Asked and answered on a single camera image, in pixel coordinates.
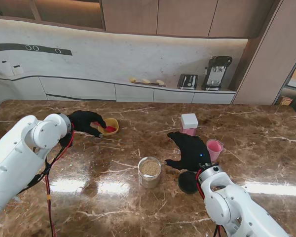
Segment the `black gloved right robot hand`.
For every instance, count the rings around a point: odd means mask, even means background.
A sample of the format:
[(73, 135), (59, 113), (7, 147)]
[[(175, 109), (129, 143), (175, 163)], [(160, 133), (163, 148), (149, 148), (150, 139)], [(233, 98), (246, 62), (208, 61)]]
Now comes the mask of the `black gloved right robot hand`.
[(175, 142), (181, 152), (179, 161), (165, 160), (167, 166), (197, 172), (202, 166), (211, 164), (206, 144), (198, 136), (190, 136), (178, 131), (170, 132), (167, 136)]

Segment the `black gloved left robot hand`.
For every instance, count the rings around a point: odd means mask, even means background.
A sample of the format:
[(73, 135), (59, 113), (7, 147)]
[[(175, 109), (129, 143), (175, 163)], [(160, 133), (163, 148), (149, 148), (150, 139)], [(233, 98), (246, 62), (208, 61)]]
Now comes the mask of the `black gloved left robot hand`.
[(102, 128), (106, 128), (106, 123), (103, 118), (92, 111), (75, 111), (68, 115), (69, 120), (74, 125), (76, 131), (84, 132), (95, 137), (101, 138), (103, 135), (96, 128), (91, 126), (91, 123), (97, 122)]

